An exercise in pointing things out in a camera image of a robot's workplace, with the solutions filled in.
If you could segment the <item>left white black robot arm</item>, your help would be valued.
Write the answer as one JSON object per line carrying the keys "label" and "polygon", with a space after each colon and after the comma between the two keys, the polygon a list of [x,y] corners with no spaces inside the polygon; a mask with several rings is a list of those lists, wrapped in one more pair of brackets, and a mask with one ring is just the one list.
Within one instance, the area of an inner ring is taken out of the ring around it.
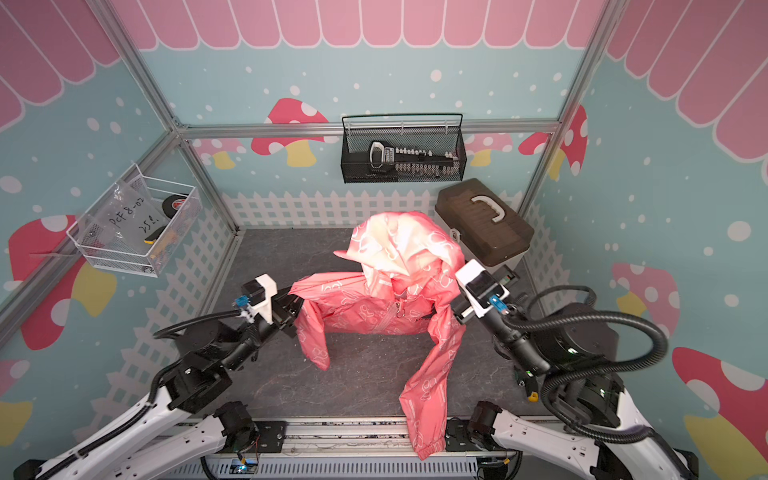
{"label": "left white black robot arm", "polygon": [[86,479],[106,473],[170,426],[200,412],[232,384],[232,372],[255,361],[278,332],[294,335],[303,301],[287,289],[255,307],[254,296],[233,309],[180,322],[155,333],[173,340],[178,360],[162,368],[137,404],[69,451],[49,460],[30,459],[16,479]]}

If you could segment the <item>pink hooded rain jacket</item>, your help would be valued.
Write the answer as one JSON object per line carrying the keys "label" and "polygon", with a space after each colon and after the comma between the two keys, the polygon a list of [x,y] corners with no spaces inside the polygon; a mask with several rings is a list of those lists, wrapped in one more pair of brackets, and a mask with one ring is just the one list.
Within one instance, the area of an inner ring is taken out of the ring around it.
{"label": "pink hooded rain jacket", "polygon": [[329,333],[428,334],[434,346],[399,401],[416,455],[444,451],[447,379],[466,330],[451,308],[461,247],[424,213],[385,212],[358,225],[337,255],[361,272],[317,273],[291,288],[303,300],[295,326],[304,355],[327,370]]}

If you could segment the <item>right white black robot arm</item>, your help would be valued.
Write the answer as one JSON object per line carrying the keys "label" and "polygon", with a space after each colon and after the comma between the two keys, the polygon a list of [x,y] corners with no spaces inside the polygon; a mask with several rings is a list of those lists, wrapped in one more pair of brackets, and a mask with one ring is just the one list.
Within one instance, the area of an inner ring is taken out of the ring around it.
{"label": "right white black robot arm", "polygon": [[621,376],[660,363],[667,336],[641,317],[597,310],[589,291],[581,302],[533,319],[501,298],[495,284],[480,295],[464,291],[451,303],[460,323],[478,320],[494,348],[513,362],[529,393],[562,424],[543,427],[492,403],[481,401],[467,421],[452,421],[450,445],[509,451],[520,470],[529,454],[582,479],[696,479],[698,457],[673,448],[631,398]]}

